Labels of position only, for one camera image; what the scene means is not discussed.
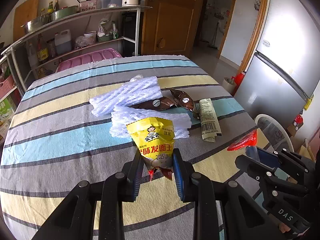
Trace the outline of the right hand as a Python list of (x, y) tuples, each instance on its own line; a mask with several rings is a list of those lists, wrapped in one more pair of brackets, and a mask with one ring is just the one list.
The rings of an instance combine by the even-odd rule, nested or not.
[(279, 230), (281, 231), (281, 233), (286, 233), (289, 232), (291, 229), (286, 224), (280, 223)]

